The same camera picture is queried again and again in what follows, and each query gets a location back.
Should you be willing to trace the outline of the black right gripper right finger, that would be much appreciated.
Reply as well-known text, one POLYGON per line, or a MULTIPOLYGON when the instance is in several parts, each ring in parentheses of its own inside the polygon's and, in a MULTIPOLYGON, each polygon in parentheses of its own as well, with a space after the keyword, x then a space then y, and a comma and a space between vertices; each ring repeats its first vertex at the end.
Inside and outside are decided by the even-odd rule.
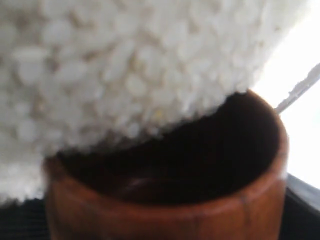
POLYGON ((320 240, 320 190, 289 174, 283 211, 285 240, 320 240))

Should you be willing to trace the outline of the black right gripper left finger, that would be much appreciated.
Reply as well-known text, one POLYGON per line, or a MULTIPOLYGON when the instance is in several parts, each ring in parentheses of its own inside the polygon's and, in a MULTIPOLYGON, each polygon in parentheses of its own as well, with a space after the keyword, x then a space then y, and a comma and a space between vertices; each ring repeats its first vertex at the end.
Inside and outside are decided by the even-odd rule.
POLYGON ((49 240, 45 203, 27 200, 0 208, 1 240, 49 240))

